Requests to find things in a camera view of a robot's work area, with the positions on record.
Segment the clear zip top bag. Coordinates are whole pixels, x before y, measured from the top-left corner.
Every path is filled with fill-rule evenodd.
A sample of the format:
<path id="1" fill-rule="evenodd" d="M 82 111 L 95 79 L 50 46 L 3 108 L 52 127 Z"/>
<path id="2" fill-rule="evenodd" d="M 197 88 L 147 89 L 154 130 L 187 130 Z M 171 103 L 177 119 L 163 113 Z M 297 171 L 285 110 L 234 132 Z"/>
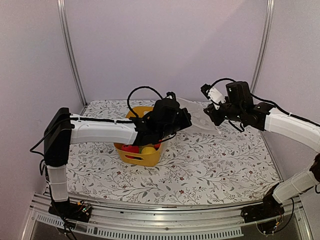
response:
<path id="1" fill-rule="evenodd" d="M 192 125 L 185 131 L 191 134 L 219 135 L 221 131 L 217 129 L 211 119 L 204 113 L 204 107 L 197 102 L 189 101 L 180 97 L 176 100 L 181 108 L 186 108 L 191 115 Z"/>

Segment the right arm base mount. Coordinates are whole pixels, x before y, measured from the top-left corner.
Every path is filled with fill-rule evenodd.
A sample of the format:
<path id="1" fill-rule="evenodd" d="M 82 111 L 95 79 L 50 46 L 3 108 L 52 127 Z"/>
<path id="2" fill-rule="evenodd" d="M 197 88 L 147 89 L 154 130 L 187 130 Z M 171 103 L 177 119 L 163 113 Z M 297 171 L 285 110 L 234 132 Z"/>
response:
<path id="1" fill-rule="evenodd" d="M 248 205 L 241 209 L 241 217 L 245 223 L 262 221 L 269 218 L 279 217 L 279 220 L 262 222 L 257 225 L 257 229 L 265 235 L 274 234 L 279 227 L 285 210 L 281 203 L 278 203 L 273 197 L 273 189 L 270 189 L 262 199 L 262 203 Z"/>

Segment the red toy tomato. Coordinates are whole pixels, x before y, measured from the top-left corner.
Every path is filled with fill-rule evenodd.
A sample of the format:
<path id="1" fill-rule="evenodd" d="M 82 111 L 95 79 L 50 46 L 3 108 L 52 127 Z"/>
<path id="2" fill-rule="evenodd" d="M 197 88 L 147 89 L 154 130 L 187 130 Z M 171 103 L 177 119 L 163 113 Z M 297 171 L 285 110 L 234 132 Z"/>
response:
<path id="1" fill-rule="evenodd" d="M 160 142 L 158 142 L 157 144 L 154 144 L 153 145 L 153 147 L 156 149 L 156 150 L 158 150 L 160 147 L 161 147 L 161 141 Z"/>

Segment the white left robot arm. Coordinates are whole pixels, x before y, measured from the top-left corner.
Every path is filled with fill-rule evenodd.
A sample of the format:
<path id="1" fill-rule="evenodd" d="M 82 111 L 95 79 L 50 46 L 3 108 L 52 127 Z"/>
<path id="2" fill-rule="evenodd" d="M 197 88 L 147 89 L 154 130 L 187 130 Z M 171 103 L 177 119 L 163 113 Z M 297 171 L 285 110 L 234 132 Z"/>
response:
<path id="1" fill-rule="evenodd" d="M 125 119 L 84 117 L 62 107 L 44 132 L 44 162 L 48 172 L 55 209 L 63 216 L 74 213 L 69 202 L 66 165 L 70 145 L 79 143 L 118 143 L 132 146 L 157 144 L 192 125 L 191 114 L 171 98 L 157 100 L 142 116 Z"/>

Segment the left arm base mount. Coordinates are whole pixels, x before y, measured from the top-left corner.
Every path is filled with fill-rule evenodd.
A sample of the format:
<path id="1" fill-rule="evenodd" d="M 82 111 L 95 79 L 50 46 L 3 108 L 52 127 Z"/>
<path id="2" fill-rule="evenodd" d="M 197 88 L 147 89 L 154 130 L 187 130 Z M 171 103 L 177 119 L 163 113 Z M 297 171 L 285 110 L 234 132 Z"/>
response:
<path id="1" fill-rule="evenodd" d="M 92 214 L 92 205 L 83 200 L 77 203 L 70 202 L 69 199 L 62 202 L 52 200 L 48 212 L 61 219 L 88 223 Z"/>

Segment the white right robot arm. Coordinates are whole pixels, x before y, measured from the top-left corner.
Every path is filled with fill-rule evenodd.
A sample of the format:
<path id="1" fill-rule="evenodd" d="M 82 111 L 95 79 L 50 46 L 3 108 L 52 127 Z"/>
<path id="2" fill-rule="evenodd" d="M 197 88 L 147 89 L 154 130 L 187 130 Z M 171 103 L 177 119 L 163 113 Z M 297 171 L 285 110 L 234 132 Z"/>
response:
<path id="1" fill-rule="evenodd" d="M 246 81 L 221 78 L 214 83 L 204 84 L 200 90 L 210 101 L 204 113 L 216 126 L 224 121 L 238 122 L 238 131 L 252 127 L 261 132 L 276 134 L 316 154 L 305 169 L 273 186 L 266 193 L 258 208 L 262 218 L 269 218 L 278 210 L 278 205 L 320 184 L 319 123 L 286 111 L 272 100 L 256 96 L 251 93 Z"/>

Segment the red toy apple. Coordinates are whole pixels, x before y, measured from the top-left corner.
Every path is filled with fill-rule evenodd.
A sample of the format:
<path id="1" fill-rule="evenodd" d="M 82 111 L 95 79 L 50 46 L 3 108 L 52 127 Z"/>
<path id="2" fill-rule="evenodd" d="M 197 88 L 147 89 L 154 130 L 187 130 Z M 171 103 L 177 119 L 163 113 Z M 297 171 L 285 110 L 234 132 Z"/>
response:
<path id="1" fill-rule="evenodd" d="M 134 153 L 134 154 L 139 154 L 140 153 L 140 149 L 138 146 L 133 146 L 133 145 L 122 145 L 121 146 L 121 150 L 123 152 L 128 152 L 128 153 Z M 135 159 L 135 160 L 140 160 L 138 157 L 136 156 L 132 156 L 132 155 L 125 155 L 125 158 L 128 159 Z"/>

